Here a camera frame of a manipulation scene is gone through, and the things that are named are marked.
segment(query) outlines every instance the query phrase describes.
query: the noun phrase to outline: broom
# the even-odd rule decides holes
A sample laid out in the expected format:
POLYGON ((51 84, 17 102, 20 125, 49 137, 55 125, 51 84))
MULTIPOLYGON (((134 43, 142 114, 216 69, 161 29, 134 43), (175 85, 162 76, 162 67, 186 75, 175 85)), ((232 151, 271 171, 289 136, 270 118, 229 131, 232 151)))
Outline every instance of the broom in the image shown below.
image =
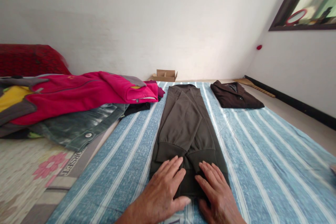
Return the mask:
POLYGON ((250 86, 250 87, 253 87, 253 88, 259 90, 260 92, 263 92, 263 93, 267 94, 268 96, 271 96, 271 97, 275 98, 274 94, 271 94, 271 93, 265 91, 264 89, 261 89, 260 87, 254 85, 252 83, 252 81, 250 81, 250 80, 248 80, 246 78, 243 78, 243 79, 234 79, 234 81, 239 82, 241 84, 245 84, 245 85, 250 86))

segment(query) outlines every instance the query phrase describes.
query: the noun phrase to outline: sleeve cuff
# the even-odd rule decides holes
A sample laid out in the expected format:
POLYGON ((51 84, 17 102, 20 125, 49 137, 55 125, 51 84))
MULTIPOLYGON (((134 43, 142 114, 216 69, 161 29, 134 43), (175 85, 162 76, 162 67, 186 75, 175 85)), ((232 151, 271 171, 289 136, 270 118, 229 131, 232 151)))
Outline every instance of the sleeve cuff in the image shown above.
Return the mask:
POLYGON ((187 158, 189 161, 192 163, 195 172, 197 174, 202 173, 199 163, 205 161, 209 164, 214 163, 217 165, 217 160, 216 160, 216 150, 214 149, 207 149, 207 150, 199 150, 197 152, 193 152, 187 155, 187 158))
POLYGON ((170 160, 176 155, 178 157, 184 156, 187 152, 178 147, 177 145, 170 144, 168 142, 159 142, 159 149, 157 150, 157 156, 155 161, 164 162, 166 160, 170 160))

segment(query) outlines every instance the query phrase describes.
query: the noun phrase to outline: blue striped sheet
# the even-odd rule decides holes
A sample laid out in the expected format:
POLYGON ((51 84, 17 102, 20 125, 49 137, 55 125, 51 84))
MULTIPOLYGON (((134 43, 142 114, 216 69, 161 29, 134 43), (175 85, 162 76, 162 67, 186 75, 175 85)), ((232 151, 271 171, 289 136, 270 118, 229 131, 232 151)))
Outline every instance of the blue striped sheet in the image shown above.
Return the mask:
MULTIPOLYGON (((174 84, 158 83, 166 92, 174 84)), ((201 89, 247 223, 336 223, 334 156, 268 108, 224 109, 210 83, 190 84, 201 89)), ((113 223, 123 213, 148 183, 165 102, 119 123, 48 223, 113 223)), ((205 221, 193 199, 163 223, 205 221)))

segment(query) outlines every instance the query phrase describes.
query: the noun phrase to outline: pink jacket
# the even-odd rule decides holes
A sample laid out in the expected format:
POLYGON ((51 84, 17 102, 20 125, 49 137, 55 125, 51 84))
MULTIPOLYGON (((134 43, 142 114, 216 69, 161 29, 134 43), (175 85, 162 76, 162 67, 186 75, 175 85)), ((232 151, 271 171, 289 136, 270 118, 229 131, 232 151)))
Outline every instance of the pink jacket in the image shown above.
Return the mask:
POLYGON ((23 116, 10 123, 31 125, 50 117, 97 108, 105 103, 158 101, 157 84, 145 84, 131 76, 91 72, 83 75, 49 75, 38 79, 48 81, 31 86, 30 89, 35 93, 24 98, 24 105, 34 107, 34 110, 24 110, 23 116))

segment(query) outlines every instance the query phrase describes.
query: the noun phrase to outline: cardboard box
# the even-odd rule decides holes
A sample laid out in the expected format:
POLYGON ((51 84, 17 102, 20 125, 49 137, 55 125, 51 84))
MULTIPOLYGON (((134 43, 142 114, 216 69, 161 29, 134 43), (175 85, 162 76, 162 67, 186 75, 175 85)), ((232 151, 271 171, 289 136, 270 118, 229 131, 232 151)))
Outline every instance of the cardboard box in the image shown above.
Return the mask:
POLYGON ((161 70, 157 69, 156 73, 149 78, 154 81, 164 81, 164 82, 175 82, 177 78, 177 72, 175 75, 175 70, 161 70))

